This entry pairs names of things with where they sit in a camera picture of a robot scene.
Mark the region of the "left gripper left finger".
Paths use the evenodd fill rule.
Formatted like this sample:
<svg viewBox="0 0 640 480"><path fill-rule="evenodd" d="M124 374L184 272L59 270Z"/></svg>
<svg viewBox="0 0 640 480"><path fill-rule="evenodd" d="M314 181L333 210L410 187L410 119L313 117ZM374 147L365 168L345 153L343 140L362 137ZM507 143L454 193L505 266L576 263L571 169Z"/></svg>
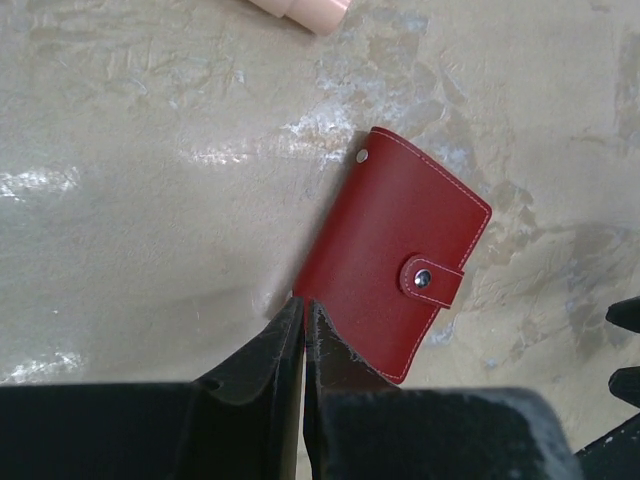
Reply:
<svg viewBox="0 0 640 480"><path fill-rule="evenodd" d="M1 390L5 479L292 479L303 302L186 382Z"/></svg>

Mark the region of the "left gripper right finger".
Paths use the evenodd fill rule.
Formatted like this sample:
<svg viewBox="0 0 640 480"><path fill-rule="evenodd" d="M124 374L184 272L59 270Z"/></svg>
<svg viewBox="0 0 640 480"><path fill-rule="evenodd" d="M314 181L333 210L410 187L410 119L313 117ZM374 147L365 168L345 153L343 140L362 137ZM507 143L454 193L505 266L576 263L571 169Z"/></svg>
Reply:
<svg viewBox="0 0 640 480"><path fill-rule="evenodd" d="M401 389L306 315L304 440L315 479L580 479L549 404L521 388Z"/></svg>

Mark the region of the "red leather card holder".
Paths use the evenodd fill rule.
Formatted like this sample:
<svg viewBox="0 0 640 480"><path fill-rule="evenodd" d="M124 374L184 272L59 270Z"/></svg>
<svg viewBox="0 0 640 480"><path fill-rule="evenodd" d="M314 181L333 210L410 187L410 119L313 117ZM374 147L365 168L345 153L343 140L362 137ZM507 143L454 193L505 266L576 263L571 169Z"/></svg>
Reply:
<svg viewBox="0 0 640 480"><path fill-rule="evenodd" d="M491 207L436 160L381 127L366 136L294 282L339 336L400 384L452 306Z"/></svg>

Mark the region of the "pink microphone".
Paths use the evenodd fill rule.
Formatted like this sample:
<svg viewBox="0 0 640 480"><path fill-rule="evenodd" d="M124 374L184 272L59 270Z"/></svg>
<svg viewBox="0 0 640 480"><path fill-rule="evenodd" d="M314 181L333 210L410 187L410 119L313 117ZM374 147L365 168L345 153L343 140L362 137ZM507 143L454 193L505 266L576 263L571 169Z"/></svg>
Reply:
<svg viewBox="0 0 640 480"><path fill-rule="evenodd" d="M276 18L288 18L320 36L334 32L346 15L350 0L251 0Z"/></svg>

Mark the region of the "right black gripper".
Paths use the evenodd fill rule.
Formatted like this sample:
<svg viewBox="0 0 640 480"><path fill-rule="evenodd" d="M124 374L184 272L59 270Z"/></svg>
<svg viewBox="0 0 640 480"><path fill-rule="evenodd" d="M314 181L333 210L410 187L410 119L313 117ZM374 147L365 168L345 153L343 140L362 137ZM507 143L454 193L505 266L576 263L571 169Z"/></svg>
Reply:
<svg viewBox="0 0 640 480"><path fill-rule="evenodd" d="M612 304L605 319L622 329L640 333L640 297ZM608 381L610 393L640 407L640 367L616 370ZM639 425L624 424L576 453L583 476L593 480L639 480Z"/></svg>

